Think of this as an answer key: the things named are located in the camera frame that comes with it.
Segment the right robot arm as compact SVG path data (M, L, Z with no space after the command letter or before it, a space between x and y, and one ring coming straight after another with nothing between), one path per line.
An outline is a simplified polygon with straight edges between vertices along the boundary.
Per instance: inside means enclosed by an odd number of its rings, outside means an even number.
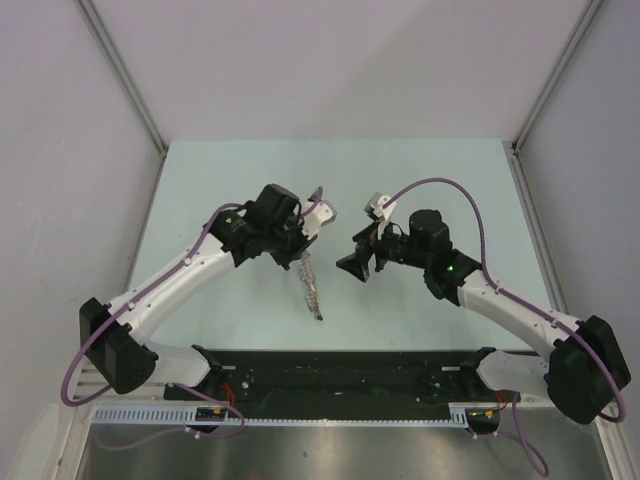
M463 393L484 401L496 390L547 399L579 424L625 417L623 389L631 375L611 326L592 316L580 320L544 310L490 281L480 262L454 248L448 225L437 210L418 210L406 233L375 220L353 241L352 254L337 260L339 269L365 282L389 263L422 270L428 291L438 300L478 313L518 337L532 354L484 347L462 365Z

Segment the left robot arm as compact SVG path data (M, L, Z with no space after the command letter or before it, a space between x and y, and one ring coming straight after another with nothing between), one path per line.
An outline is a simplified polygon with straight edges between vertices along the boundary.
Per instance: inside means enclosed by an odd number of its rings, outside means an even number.
M154 332L211 281L263 253L284 269L299 260L334 217L317 188L308 201L277 185L258 198L219 207L194 244L138 287L80 309L81 353L109 389L128 394L149 381L183 384L197 398L214 397L221 376L204 348L153 342Z

